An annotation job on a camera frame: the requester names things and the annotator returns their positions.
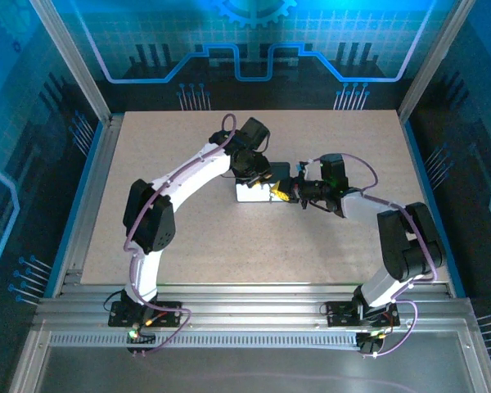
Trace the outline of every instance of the blue wall panel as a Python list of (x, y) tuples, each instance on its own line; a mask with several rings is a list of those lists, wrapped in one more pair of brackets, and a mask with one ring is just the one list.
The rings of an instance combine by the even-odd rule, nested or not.
[(199, 109), (194, 97), (202, 91), (192, 91), (191, 102), (182, 91), (189, 83), (204, 84), (212, 109), (220, 110), (340, 109), (336, 94), (345, 99), (346, 83), (360, 84), (353, 109), (396, 108), (452, 4), (60, 0), (56, 6), (111, 109), (126, 111)]
[(0, 392), (45, 287), (20, 258), (52, 266), (86, 160), (77, 121), (97, 125), (29, 1), (0, 0), (0, 176), (12, 181), (20, 205), (15, 217), (0, 183)]
[(477, 0), (411, 123), (463, 286), (491, 314), (491, 0)]

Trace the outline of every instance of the yellow object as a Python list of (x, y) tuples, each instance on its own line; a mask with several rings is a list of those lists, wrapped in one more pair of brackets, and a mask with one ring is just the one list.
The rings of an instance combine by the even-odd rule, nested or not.
[(285, 202), (289, 201), (289, 195), (287, 195), (285, 192), (278, 191), (278, 187), (280, 186), (280, 180), (275, 183), (274, 186), (271, 187), (270, 191), (276, 196), (282, 199)]

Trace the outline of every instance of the robotic arm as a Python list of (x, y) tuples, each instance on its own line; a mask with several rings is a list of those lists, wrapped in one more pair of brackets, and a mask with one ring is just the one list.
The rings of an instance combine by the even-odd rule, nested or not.
[[(283, 201), (300, 203), (303, 209), (314, 206), (379, 231), (384, 266), (357, 288), (349, 311), (340, 312), (335, 305), (328, 307), (329, 315), (349, 315), (362, 322), (387, 311), (412, 282), (434, 281), (436, 268), (444, 264), (446, 255), (426, 205), (397, 205), (350, 187), (343, 156), (360, 160), (351, 155), (327, 154), (310, 162), (301, 161), (298, 175), (278, 181), (271, 191)], [(322, 179), (307, 180), (306, 166), (315, 161), (320, 163)], [(433, 274), (433, 280), (422, 279), (428, 273)]]
[(156, 276), (162, 250), (173, 240), (176, 232), (174, 213), (190, 195), (230, 169), (237, 181), (248, 187), (270, 177), (267, 158), (256, 151), (268, 136), (269, 130), (250, 118), (233, 135), (223, 129), (213, 134), (202, 150), (164, 177), (149, 184), (139, 179), (132, 185), (124, 213), (126, 235), (131, 232), (146, 202), (157, 190), (164, 185), (166, 187), (143, 215), (132, 238), (136, 243), (133, 247), (139, 249), (142, 258), (135, 267), (136, 271), (132, 272), (133, 280), (124, 289), (129, 299), (142, 305), (139, 296), (144, 301), (156, 296)]
[[(176, 231), (174, 213), (191, 194), (228, 170), (232, 170), (242, 187), (268, 182), (273, 175), (272, 166), (258, 148), (269, 136), (269, 130), (253, 118), (240, 130), (234, 127), (228, 132), (222, 126), (209, 143), (175, 171), (152, 183), (140, 179), (132, 185), (124, 226), (128, 236), (126, 246), (131, 242), (129, 250), (134, 251), (133, 261), (137, 258), (137, 263), (131, 263), (131, 280), (121, 296), (125, 325), (110, 326), (136, 323), (141, 327), (145, 321), (151, 321), (145, 304), (157, 302), (156, 276), (162, 250), (173, 240)], [(436, 279), (436, 268), (445, 261), (444, 248), (424, 204), (392, 204), (366, 195), (365, 189), (350, 187), (344, 156), (349, 155), (327, 154), (314, 161), (302, 161), (297, 176), (292, 178), (287, 170), (278, 176), (281, 180), (269, 191), (280, 201), (300, 203), (303, 209), (314, 206), (379, 231), (384, 266), (355, 290), (350, 302), (327, 302), (327, 322), (330, 327), (382, 328), (390, 323), (382, 314), (386, 317), (391, 314), (397, 326), (394, 299), (413, 282), (428, 281), (422, 278), (429, 273)], [(315, 161), (319, 161), (322, 178), (307, 180), (306, 166)]]

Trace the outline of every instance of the wire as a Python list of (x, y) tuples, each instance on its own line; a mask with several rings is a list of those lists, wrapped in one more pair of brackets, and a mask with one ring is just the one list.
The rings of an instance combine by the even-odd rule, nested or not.
[(264, 154), (269, 148), (269, 139), (271, 138), (271, 132), (268, 132), (268, 138), (265, 141), (265, 147), (262, 151), (257, 151), (257, 153)]
[[(389, 350), (386, 350), (384, 352), (381, 352), (381, 350), (380, 350), (377, 354), (373, 354), (372, 356), (376, 358), (376, 357), (379, 357), (379, 356), (390, 354), (391, 352), (393, 352), (394, 350), (396, 350), (397, 348), (399, 348), (409, 338), (409, 336), (412, 333), (413, 328), (417, 324), (418, 307), (415, 304), (415, 302), (412, 301), (412, 300), (396, 300), (397, 297), (400, 296), (400, 295), (402, 295), (409, 288), (409, 286), (412, 285), (412, 284), (419, 283), (419, 282), (433, 283), (433, 282), (437, 281), (438, 280), (438, 272), (436, 270), (435, 262), (433, 261), (433, 258), (432, 258), (431, 254), (430, 254), (430, 252), (429, 252), (429, 250), (427, 248), (427, 245), (426, 245), (426, 242), (424, 240), (424, 237), (421, 235), (420, 230), (418, 229), (417, 225), (415, 224), (412, 216), (402, 206), (400, 206), (400, 205), (398, 205), (396, 203), (387, 201), (385, 199), (378, 198), (376, 196), (370, 196), (370, 195), (366, 195), (365, 194), (365, 191), (367, 191), (367, 190), (369, 190), (371, 188), (374, 188), (378, 184), (378, 175), (376, 174), (376, 171), (374, 170), (374, 168), (367, 161), (363, 160), (362, 158), (356, 157), (356, 156), (354, 156), (352, 154), (349, 154), (349, 153), (340, 153), (340, 154), (342, 156), (346, 156), (348, 158), (351, 158), (353, 160), (356, 160), (356, 161), (364, 164), (371, 171), (371, 173), (373, 175), (373, 179), (374, 179), (373, 180), (373, 183), (370, 184), (370, 185), (368, 185), (368, 186), (366, 186), (366, 187), (364, 187), (364, 188), (362, 188), (360, 190), (360, 195), (363, 198), (368, 199), (369, 201), (374, 201), (376, 203), (380, 203), (382, 205), (386, 205), (386, 206), (392, 207), (392, 208), (400, 211), (400, 213), (405, 217), (405, 219), (409, 223), (409, 226), (411, 227), (412, 231), (415, 233), (415, 236), (417, 237), (418, 244), (420, 245), (422, 254), (426, 258), (427, 264), (430, 267), (431, 275), (432, 275), (431, 278), (420, 278), (418, 280), (414, 280), (414, 279), (411, 280), (408, 285), (402, 287), (394, 295), (391, 296), (391, 300), (394, 301), (394, 302), (396, 302), (397, 304), (401, 304), (401, 303), (408, 303), (408, 304), (410, 304), (414, 308), (415, 318), (413, 319), (413, 322), (411, 324), (411, 327), (408, 329), (408, 331), (406, 332), (406, 334), (404, 335), (404, 337), (395, 346), (393, 346)], [(320, 160), (320, 157), (312, 160), (311, 162), (316, 162), (318, 160)]]
[(137, 218), (135, 219), (135, 222), (134, 222), (133, 226), (129, 230), (128, 236), (125, 239), (125, 242), (124, 242), (124, 251), (126, 251), (126, 252), (132, 252), (133, 253), (133, 257), (131, 258), (131, 263), (129, 265), (129, 281), (131, 282), (131, 287), (132, 287), (133, 292), (134, 292), (134, 295), (137, 297), (137, 299), (142, 304), (144, 304), (147, 307), (149, 307), (150, 309), (156, 309), (158, 311), (165, 311), (165, 312), (171, 312), (171, 313), (181, 312), (181, 313), (187, 314), (186, 320), (178, 327), (178, 329), (176, 331), (174, 331), (173, 334), (171, 334), (171, 336), (169, 336), (167, 338), (167, 340), (165, 340), (164, 342), (162, 342), (162, 344), (160, 344), (159, 346), (157, 346), (157, 347), (155, 347), (155, 348), (153, 348), (151, 350), (147, 350), (146, 352), (148, 352), (148, 353), (155, 352), (157, 350), (162, 349), (166, 345), (168, 345), (187, 326), (187, 324), (189, 323), (189, 321), (191, 319), (192, 312), (191, 312), (190, 309), (170, 309), (170, 308), (166, 308), (166, 307), (159, 307), (157, 305), (153, 305), (152, 303), (146, 301), (142, 297), (142, 295), (140, 294), (140, 292), (137, 289), (137, 284), (136, 284), (136, 281), (137, 281), (137, 279), (136, 279), (136, 270), (137, 270), (136, 267), (137, 267), (137, 263), (140, 263), (142, 261), (142, 259), (143, 259), (142, 249), (139, 250), (138, 248), (136, 248), (134, 246), (130, 246), (131, 245), (131, 241), (133, 240), (133, 236), (134, 236), (135, 232), (137, 231), (138, 226), (142, 222), (142, 219), (143, 219), (144, 214), (147, 212), (147, 210), (150, 208), (150, 206), (153, 204), (153, 202), (156, 200), (156, 198), (158, 198), (158, 196), (167, 187), (169, 187), (169, 185), (172, 182), (174, 182), (174, 180), (180, 174), (182, 174), (186, 170), (190, 169), (193, 165), (195, 165), (195, 164), (197, 164), (197, 163), (199, 163), (199, 162), (201, 162), (201, 161), (203, 161), (203, 160), (205, 160), (205, 159), (207, 159), (207, 158), (215, 155), (216, 153), (218, 153), (219, 151), (221, 151), (222, 149), (224, 149), (225, 146), (227, 146), (228, 143), (230, 143), (230, 141), (232, 140), (232, 138), (235, 136), (235, 133), (236, 133), (236, 123), (237, 123), (237, 121), (236, 121), (236, 116), (234, 116), (233, 113), (226, 114), (223, 117), (223, 119), (222, 119), (222, 130), (225, 130), (225, 123), (226, 123), (226, 120), (229, 119), (229, 118), (231, 118), (231, 120), (232, 120), (232, 129), (231, 129), (230, 134), (227, 136), (227, 139), (221, 145), (216, 146), (216, 148), (214, 148), (213, 150), (205, 153), (204, 155), (202, 155), (200, 157), (195, 158), (195, 160), (191, 160), (191, 161), (187, 162), (183, 167), (181, 167), (174, 174), (172, 174), (169, 177), (169, 181), (167, 183), (163, 183), (158, 188), (158, 190), (156, 190), (155, 193), (144, 204), (144, 206), (140, 210), (140, 213), (138, 214)]
[[(365, 191), (367, 191), (371, 188), (374, 188), (378, 184), (378, 175), (376, 174), (375, 169), (367, 161), (363, 160), (360, 157), (356, 157), (356, 156), (349, 154), (349, 153), (340, 153), (340, 154), (342, 156), (346, 156), (348, 158), (351, 158), (353, 160), (356, 160), (356, 161), (364, 164), (371, 171), (371, 173), (373, 175), (373, 179), (374, 179), (373, 183), (370, 184), (369, 186), (362, 188), (360, 190), (360, 195), (363, 198), (368, 199), (369, 201), (380, 203), (382, 205), (386, 205), (386, 206), (392, 207), (396, 210), (399, 210), (400, 213), (405, 217), (405, 219), (409, 223), (409, 226), (411, 227), (412, 231), (415, 233), (415, 236), (417, 237), (418, 244), (420, 245), (422, 254), (426, 258), (427, 264), (430, 267), (432, 277), (431, 278), (420, 278), (418, 280), (412, 280), (409, 284), (416, 284), (419, 282), (435, 282), (435, 281), (437, 281), (439, 275), (438, 275), (438, 272), (436, 271), (435, 262), (433, 261), (433, 258), (431, 257), (431, 254), (430, 254), (429, 250), (427, 249), (427, 245), (426, 245), (426, 242), (424, 240), (424, 237), (421, 235), (420, 230), (418, 229), (417, 225), (415, 224), (414, 220), (412, 219), (412, 216), (402, 206), (397, 205), (396, 203), (387, 201), (385, 199), (378, 198), (376, 196), (366, 195)], [(319, 161), (320, 158), (321, 157), (315, 158), (314, 160), (312, 160), (312, 162)], [(407, 289), (408, 289), (408, 286), (401, 288), (397, 293), (394, 294), (394, 296), (392, 296), (392, 299), (396, 299), (398, 296), (402, 295), (402, 293), (404, 293)]]
[(320, 313), (320, 315), (324, 316), (324, 317), (328, 317), (329, 315), (333, 315), (333, 313), (323, 313), (322, 312), (322, 307), (324, 307), (326, 304), (325, 303), (322, 303), (320, 305), (320, 307), (318, 307), (318, 313)]
[(391, 352), (397, 350), (408, 338), (409, 336), (411, 336), (411, 333), (412, 333), (412, 330), (415, 328), (415, 326), (417, 325), (417, 320), (418, 320), (418, 307), (417, 307), (417, 304), (412, 301), (412, 300), (397, 300), (396, 301), (397, 304), (409, 304), (411, 307), (413, 307), (413, 310), (414, 310), (414, 317), (413, 317), (413, 320), (412, 320), (412, 323), (411, 323), (411, 326), (409, 327), (408, 331), (406, 332), (406, 334), (400, 339), (399, 342), (397, 342), (394, 346), (392, 346), (391, 348), (389, 348), (388, 350), (385, 350), (384, 352), (382, 352), (381, 350), (376, 353), (376, 354), (371, 354), (371, 355), (366, 355), (366, 354), (363, 354), (363, 357), (366, 358), (366, 357), (369, 357), (371, 356), (372, 358), (378, 358), (380, 356), (384, 356), (384, 355), (388, 355), (390, 354)]
[(111, 293), (111, 294), (110, 294), (110, 295), (107, 297), (107, 299), (104, 301), (104, 305), (103, 305), (103, 306), (104, 306), (104, 310), (105, 310), (105, 311), (107, 311), (108, 313), (110, 313), (110, 309), (107, 309), (107, 308), (106, 308), (106, 304), (107, 304), (107, 302), (108, 302), (109, 300), (111, 300), (111, 299), (113, 298), (113, 296), (116, 296), (116, 295), (118, 295), (119, 293), (122, 293), (122, 290), (120, 290), (120, 291), (116, 291), (116, 292)]

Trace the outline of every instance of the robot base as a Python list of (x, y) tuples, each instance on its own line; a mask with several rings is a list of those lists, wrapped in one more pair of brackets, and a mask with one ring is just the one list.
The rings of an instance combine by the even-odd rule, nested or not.
[(389, 304), (380, 313), (360, 315), (352, 301), (328, 301), (326, 307), (327, 326), (343, 328), (391, 328), (400, 326), (399, 312), (395, 304)]
[[(157, 301), (154, 298), (150, 303), (168, 309), (182, 308), (182, 303), (179, 301)], [(180, 326), (181, 317), (182, 313), (179, 311), (177, 313), (161, 313), (145, 305), (139, 305), (132, 301), (124, 291), (121, 301), (114, 301), (111, 305), (107, 325), (111, 328), (131, 328), (134, 324), (148, 328), (177, 328)]]

